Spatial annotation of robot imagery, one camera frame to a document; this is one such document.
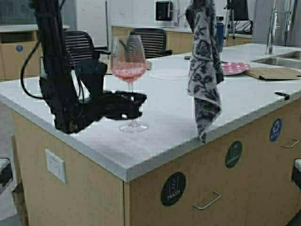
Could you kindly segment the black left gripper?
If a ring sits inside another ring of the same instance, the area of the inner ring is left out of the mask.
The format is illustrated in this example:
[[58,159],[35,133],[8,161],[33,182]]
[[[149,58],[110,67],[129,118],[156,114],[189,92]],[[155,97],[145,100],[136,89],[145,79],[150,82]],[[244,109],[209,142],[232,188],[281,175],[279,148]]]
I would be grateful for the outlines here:
[[80,61],[75,72],[88,89],[90,96],[88,101],[80,104],[79,115],[76,122],[94,122],[106,117],[112,120],[133,120],[142,116],[137,105],[110,105],[109,97],[114,95],[142,105],[147,100],[143,93],[129,91],[103,91],[104,77],[108,65],[99,61]]

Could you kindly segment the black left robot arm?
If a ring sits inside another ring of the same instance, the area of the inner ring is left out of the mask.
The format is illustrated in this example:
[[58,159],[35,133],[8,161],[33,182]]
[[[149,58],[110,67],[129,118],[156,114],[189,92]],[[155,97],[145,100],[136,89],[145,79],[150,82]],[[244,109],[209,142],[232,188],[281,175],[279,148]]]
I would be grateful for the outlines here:
[[88,98],[79,98],[65,42],[61,17],[63,4],[57,0],[31,0],[29,5],[38,26],[37,45],[43,51],[45,73],[39,78],[39,99],[49,106],[57,130],[73,134],[103,117],[123,121],[142,116],[140,108],[147,96],[129,91],[104,90],[108,65],[97,59],[80,60],[75,67],[77,82],[83,82],[90,93]]

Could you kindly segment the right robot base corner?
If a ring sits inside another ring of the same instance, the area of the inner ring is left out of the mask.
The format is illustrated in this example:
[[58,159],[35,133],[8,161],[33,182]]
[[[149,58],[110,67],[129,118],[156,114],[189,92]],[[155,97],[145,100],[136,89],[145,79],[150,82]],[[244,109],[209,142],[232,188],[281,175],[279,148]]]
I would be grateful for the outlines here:
[[292,181],[301,189],[301,160],[296,159],[293,164]]

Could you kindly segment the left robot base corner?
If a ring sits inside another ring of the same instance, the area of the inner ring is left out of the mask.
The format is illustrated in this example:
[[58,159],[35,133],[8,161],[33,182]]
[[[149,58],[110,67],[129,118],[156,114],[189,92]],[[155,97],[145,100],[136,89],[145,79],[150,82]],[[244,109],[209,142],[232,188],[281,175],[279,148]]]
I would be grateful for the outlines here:
[[13,181],[13,171],[11,161],[9,158],[0,159],[0,194],[8,187]]

